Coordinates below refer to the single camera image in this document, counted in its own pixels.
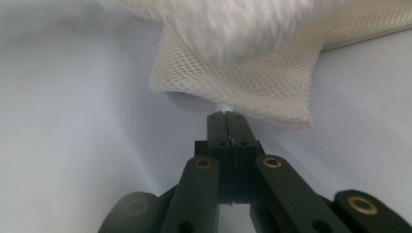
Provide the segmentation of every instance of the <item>brass insert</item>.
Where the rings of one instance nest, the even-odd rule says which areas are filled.
[[[209,159],[200,158],[194,162],[194,165],[196,165],[196,167],[200,169],[208,169],[212,167],[212,162]]]
[[[360,196],[351,196],[348,198],[349,205],[354,208],[354,210],[361,212],[365,215],[376,215],[378,213],[378,208],[367,200],[366,198]]]
[[[263,164],[270,168],[279,168],[282,166],[282,162],[276,158],[265,158],[263,159]]]

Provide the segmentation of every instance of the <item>white plush fabric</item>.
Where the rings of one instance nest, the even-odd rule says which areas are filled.
[[[321,50],[412,26],[410,0],[345,7],[352,1],[121,1],[166,25],[151,89],[197,95],[292,128],[311,125],[308,96]]]
[[[239,62],[287,42],[304,24],[354,0],[121,0],[163,21],[215,64]]]

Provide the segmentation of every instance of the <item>net fabric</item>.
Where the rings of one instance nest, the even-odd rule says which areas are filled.
[[[307,126],[310,74],[324,44],[320,38],[328,34],[325,26],[330,26],[328,17],[305,27],[277,52],[227,66],[202,60],[165,28],[150,87],[197,95],[278,126]]]
[[[277,50],[307,22],[355,0],[120,0],[135,15],[162,21],[215,64]]]
[[[165,28],[150,87],[229,105],[276,126],[308,127],[311,75],[321,50],[410,28],[411,15],[409,0],[360,0],[308,23],[275,52],[226,66],[206,62]]]
[[[334,14],[323,50],[333,50],[412,28],[412,1],[360,0]]]

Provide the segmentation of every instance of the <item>fluffy white material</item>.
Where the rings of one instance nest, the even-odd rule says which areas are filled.
[[[121,0],[135,15],[163,21],[209,62],[268,53],[304,24],[354,0]]]

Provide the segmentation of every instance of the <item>white mesh fabric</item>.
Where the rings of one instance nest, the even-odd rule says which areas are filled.
[[[221,67],[201,59],[165,28],[150,87],[197,95],[277,126],[307,127],[319,52],[410,28],[411,15],[410,0],[360,0],[307,24],[271,54]]]
[[[323,50],[352,45],[412,28],[411,0],[360,0],[334,14]]]
[[[205,62],[166,28],[151,88],[197,95],[279,126],[307,126],[310,75],[329,24],[313,22],[277,52],[230,66]]]
[[[162,21],[203,59],[241,62],[289,41],[308,21],[355,0],[120,0]]]

